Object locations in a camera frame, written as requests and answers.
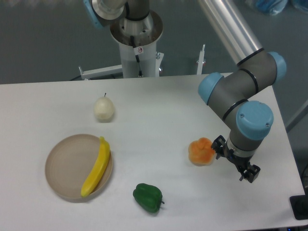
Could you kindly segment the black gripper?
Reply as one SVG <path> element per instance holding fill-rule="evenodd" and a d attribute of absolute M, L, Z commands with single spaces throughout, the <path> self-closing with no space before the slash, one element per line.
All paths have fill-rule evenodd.
<path fill-rule="evenodd" d="M 215 151 L 216 159 L 225 157 L 236 166 L 241 173 L 240 181 L 247 180 L 249 183 L 253 183 L 258 177 L 260 167 L 250 164 L 253 151 L 239 149 L 232 143 L 230 138 L 226 141 L 222 135 L 219 135 L 213 141 L 211 149 Z"/>

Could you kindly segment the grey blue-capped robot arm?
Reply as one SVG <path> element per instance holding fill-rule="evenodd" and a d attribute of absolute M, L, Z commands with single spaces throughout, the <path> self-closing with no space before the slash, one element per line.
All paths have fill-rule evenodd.
<path fill-rule="evenodd" d="M 121 70 L 126 78 L 159 74 L 156 42 L 163 24 L 147 0 L 86 0 L 97 26 L 109 26 L 121 48 Z M 251 97 L 284 77 L 286 63 L 276 52 L 265 52 L 231 0 L 201 0 L 201 9 L 226 47 L 238 70 L 225 77 L 206 76 L 198 87 L 201 99 L 230 128 L 227 139 L 217 137 L 212 149 L 233 163 L 241 178 L 253 182 L 260 168 L 250 163 L 268 135 L 273 112 Z"/>

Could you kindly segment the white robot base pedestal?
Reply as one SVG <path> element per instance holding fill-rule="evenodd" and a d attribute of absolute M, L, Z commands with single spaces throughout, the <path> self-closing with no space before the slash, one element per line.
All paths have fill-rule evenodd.
<path fill-rule="evenodd" d="M 156 44 L 163 34 L 160 16 L 150 10 L 140 21 L 127 18 L 111 24 L 110 31 L 118 43 L 124 78 L 158 77 L 159 61 Z"/>

